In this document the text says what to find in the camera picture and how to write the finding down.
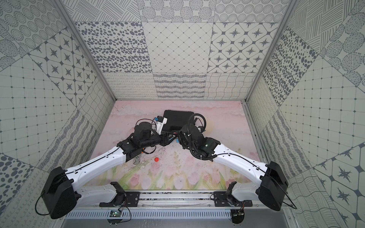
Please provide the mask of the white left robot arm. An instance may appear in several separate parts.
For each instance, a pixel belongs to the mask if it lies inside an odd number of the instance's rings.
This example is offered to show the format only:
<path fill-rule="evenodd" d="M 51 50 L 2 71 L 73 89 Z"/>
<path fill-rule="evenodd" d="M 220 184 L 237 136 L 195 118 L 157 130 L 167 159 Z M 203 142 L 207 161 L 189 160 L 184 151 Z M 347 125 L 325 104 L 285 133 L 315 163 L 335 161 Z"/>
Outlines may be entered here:
<path fill-rule="evenodd" d="M 104 154 L 80 165 L 53 169 L 41 192 L 48 213 L 52 219 L 59 219 L 73 209 L 97 204 L 101 207 L 125 206 L 125 190 L 117 182 L 86 190 L 84 185 L 118 165 L 144 154 L 147 147 L 167 146 L 176 136 L 157 132 L 149 122 L 136 125 L 135 131 Z"/>

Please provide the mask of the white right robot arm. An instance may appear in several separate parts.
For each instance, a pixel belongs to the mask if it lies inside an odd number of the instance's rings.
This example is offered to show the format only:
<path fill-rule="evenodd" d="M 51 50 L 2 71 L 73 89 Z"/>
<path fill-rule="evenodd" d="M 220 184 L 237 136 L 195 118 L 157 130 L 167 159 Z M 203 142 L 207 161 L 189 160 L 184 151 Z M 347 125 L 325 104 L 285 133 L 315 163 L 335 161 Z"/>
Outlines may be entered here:
<path fill-rule="evenodd" d="M 195 120 L 198 118 L 204 117 L 193 113 L 176 132 L 182 147 L 196 159 L 225 165 L 251 180 L 247 185 L 231 182 L 225 193 L 228 203 L 242 206 L 246 200 L 259 200 L 269 209 L 280 211 L 289 186 L 280 165 L 274 161 L 269 164 L 255 161 L 229 149 L 216 139 L 205 137 L 203 131 L 206 124 L 197 127 Z"/>

